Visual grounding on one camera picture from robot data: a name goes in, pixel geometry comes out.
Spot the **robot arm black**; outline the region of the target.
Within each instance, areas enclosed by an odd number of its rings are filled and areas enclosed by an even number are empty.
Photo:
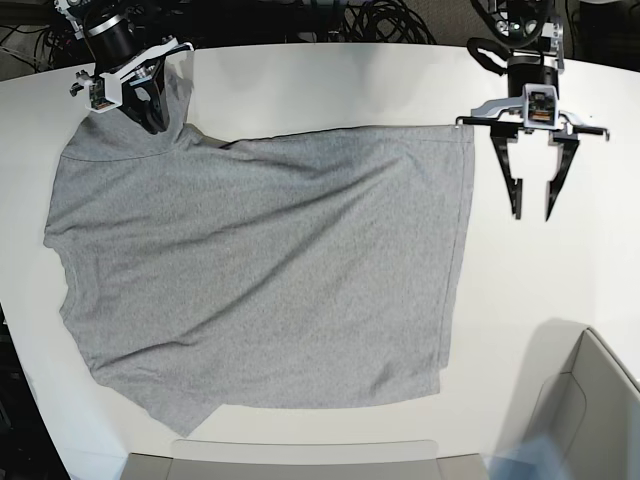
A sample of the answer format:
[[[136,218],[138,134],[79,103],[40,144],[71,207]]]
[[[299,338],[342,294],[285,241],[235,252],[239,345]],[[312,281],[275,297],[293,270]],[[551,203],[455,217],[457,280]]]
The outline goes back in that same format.
[[[194,47],[148,34],[164,9],[155,1],[56,1],[54,8],[95,62],[92,72],[76,73],[70,94],[82,93],[93,113],[119,110],[152,135],[166,131],[165,61]]]
[[[469,39],[467,51],[483,69],[507,78],[508,94],[457,117],[456,123],[490,128],[515,219],[521,218],[523,181],[512,176],[508,146],[521,132],[549,134],[559,157],[554,177],[547,183],[545,217],[549,218],[579,148],[579,136],[609,139],[610,132],[560,108],[564,28],[553,1],[473,1],[471,5],[493,37]]]

